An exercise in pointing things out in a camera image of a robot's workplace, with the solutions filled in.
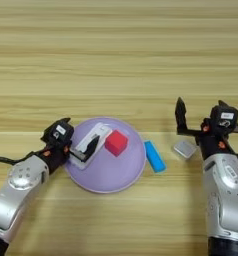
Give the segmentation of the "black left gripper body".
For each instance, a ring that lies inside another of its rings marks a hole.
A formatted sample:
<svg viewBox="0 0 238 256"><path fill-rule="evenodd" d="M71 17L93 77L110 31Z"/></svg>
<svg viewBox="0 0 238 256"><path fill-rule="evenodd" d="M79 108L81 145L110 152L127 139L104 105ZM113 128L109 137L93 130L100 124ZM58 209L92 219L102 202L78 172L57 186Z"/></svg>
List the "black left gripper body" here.
<svg viewBox="0 0 238 256"><path fill-rule="evenodd" d="M85 154L81 151L74 151L69 146L45 147L40 151L40 158L48 166L50 174L54 173L60 166L64 165L70 157L83 163L87 161L87 156Z"/></svg>

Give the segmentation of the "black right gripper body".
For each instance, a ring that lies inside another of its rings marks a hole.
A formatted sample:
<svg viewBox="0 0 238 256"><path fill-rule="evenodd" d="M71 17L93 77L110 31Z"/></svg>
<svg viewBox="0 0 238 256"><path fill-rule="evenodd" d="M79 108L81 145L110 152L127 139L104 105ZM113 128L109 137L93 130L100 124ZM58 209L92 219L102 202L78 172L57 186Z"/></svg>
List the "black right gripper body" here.
<svg viewBox="0 0 238 256"><path fill-rule="evenodd" d="M236 152L230 146L228 139L230 133L238 133L238 124L233 128L216 126L211 118L204 118L199 130L189 129L185 119L176 119L177 134L193 136L200 147L202 157L206 160L215 154L232 154Z"/></svg>

